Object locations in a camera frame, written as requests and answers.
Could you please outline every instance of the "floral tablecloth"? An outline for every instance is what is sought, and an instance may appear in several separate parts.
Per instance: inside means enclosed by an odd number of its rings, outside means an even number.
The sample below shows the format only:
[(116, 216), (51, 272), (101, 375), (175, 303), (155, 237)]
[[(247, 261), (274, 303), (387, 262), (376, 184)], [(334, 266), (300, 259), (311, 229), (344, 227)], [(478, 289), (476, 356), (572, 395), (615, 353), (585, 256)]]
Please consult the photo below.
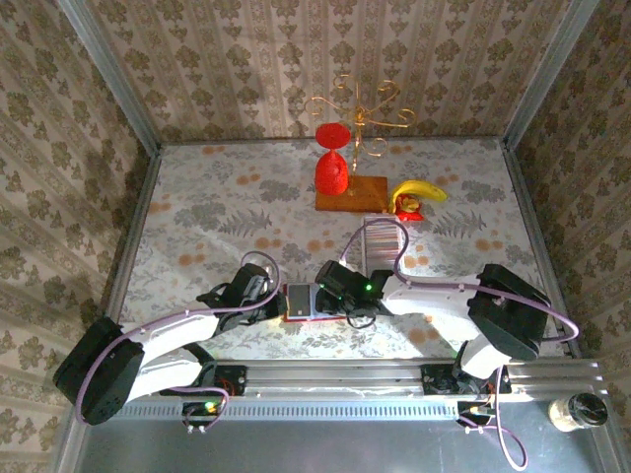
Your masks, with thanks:
[[(195, 297), (232, 280), (251, 249), (272, 255), (286, 281), (312, 281), (362, 217), (314, 209), (313, 176), (324, 151), (315, 140), (167, 147), (121, 321), (201, 306)], [(426, 220), (406, 224), (412, 244), (405, 272), (455, 277), (495, 262), (541, 287), (497, 140), (391, 140), (386, 156), (360, 159), (359, 173), (387, 176), (390, 189), (407, 179), (430, 180), (450, 196), (424, 201)], [(358, 244), (349, 263), (360, 261)], [(464, 341), (458, 323), (434, 318), (380, 317), (365, 330), (345, 321), (275, 319), (202, 345), (218, 359), (451, 357)], [(550, 321), (548, 333), (554, 331)], [(544, 344), (541, 354), (563, 352)]]

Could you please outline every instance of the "yellow banana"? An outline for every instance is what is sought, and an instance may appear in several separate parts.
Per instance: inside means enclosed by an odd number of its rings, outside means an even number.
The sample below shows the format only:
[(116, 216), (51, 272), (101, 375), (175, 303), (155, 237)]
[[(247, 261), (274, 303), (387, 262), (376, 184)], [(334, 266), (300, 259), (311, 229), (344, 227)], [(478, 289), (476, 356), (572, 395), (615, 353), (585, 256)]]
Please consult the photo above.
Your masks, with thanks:
[(388, 211), (393, 214), (395, 212), (396, 197), (399, 194), (412, 194), (421, 197), (427, 197), (432, 200), (443, 202), (447, 199), (447, 193), (440, 187), (428, 182), (427, 180), (406, 180), (401, 182), (393, 191), (390, 197)]

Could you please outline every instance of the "gray metal floor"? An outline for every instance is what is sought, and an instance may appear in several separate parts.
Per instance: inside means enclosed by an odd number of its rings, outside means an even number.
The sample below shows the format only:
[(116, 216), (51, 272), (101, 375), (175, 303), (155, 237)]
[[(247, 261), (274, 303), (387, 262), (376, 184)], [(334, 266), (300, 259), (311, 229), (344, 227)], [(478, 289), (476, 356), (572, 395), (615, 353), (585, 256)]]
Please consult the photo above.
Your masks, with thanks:
[[(527, 472), (603, 471), (591, 433), (556, 431), (546, 406), (502, 410), (526, 445)], [(454, 422), (226, 421), (190, 436), (179, 422), (117, 420), (91, 429), (83, 455), (78, 471), (86, 473), (513, 471), (494, 434), (466, 435)]]

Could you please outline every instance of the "patterned wallpaper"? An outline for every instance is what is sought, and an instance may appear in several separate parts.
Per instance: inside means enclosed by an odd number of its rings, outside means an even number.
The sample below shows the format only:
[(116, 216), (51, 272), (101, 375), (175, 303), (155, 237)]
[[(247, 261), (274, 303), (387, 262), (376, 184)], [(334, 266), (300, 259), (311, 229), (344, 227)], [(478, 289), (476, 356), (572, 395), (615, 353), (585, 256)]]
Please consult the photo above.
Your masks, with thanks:
[(631, 445), (631, 3), (602, 0), (518, 148), (584, 354)]
[(0, 472), (46, 467), (145, 162), (55, 3), (0, 1)]
[(162, 141), (189, 142), (312, 136), (306, 99), (352, 100), (340, 73), (367, 104), (401, 84), (383, 119), (416, 110), (404, 134), (502, 135), (569, 0), (89, 4)]

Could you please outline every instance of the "wooden board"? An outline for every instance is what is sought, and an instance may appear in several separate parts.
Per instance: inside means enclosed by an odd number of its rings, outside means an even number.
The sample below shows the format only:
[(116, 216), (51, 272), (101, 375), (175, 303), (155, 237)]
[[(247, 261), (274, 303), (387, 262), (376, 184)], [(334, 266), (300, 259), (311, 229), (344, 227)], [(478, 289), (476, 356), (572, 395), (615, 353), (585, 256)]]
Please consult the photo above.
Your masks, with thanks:
[(356, 175), (353, 177), (353, 195), (350, 186), (343, 194), (324, 195), (315, 193), (315, 209), (333, 212), (387, 212), (387, 177)]

